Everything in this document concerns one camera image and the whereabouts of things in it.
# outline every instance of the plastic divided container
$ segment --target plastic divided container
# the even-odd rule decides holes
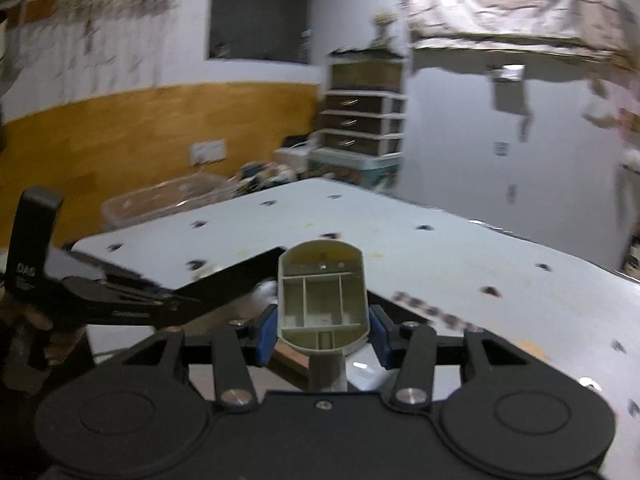
[[[225,177],[196,173],[108,199],[102,228],[113,231],[233,198],[237,185]]]
[[[278,261],[278,336],[303,354],[350,354],[369,335],[362,252],[312,240]]]

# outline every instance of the blue gripper pad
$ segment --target blue gripper pad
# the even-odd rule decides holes
[[[380,365],[389,370],[391,357],[391,345],[389,344],[389,333],[385,330],[384,325],[378,319],[378,316],[369,307],[369,322],[371,329],[369,332],[369,343],[376,352]]]
[[[255,365],[266,366],[271,359],[273,349],[278,340],[278,309],[271,311],[271,314],[264,320],[258,328],[258,345],[255,348]]]

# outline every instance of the dark window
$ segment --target dark window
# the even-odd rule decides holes
[[[211,0],[209,58],[307,62],[308,0]]]

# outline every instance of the round black pad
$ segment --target round black pad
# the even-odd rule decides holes
[[[595,462],[615,432],[614,415],[596,393],[559,372],[494,370],[455,391],[441,424],[464,453],[519,475],[563,474]]]
[[[206,403],[153,367],[101,369],[60,388],[38,409],[36,436],[85,475],[138,478],[165,469],[202,433]]]

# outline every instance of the clutter pile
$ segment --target clutter pile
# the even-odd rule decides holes
[[[236,173],[238,195],[255,193],[263,189],[290,184],[298,176],[287,164],[253,161],[243,164]]]

